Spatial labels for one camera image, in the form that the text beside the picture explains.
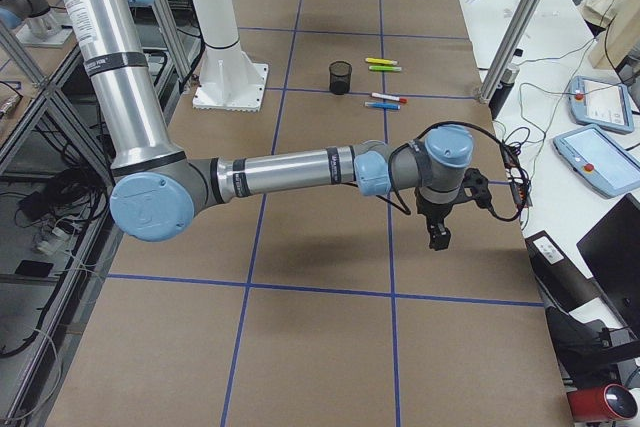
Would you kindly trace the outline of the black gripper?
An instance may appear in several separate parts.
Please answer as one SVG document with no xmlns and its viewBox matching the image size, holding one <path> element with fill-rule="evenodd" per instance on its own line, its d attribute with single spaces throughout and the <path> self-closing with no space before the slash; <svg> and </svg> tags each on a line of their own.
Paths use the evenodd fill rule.
<svg viewBox="0 0 640 427">
<path fill-rule="evenodd" d="M 443 250 L 451 241 L 451 231 L 445 225 L 445 219 L 452 211 L 460 189 L 437 191 L 429 187 L 415 189 L 416 207 L 426 220 L 429 233 L 429 248 Z"/>
</svg>

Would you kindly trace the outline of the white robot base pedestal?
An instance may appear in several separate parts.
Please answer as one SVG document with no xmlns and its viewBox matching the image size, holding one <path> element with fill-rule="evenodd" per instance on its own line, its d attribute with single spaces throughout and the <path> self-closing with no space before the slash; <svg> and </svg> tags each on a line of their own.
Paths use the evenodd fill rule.
<svg viewBox="0 0 640 427">
<path fill-rule="evenodd" d="M 193 105 L 199 109 L 257 112 L 269 66 L 244 52 L 232 0 L 192 0 L 205 52 Z"/>
</svg>

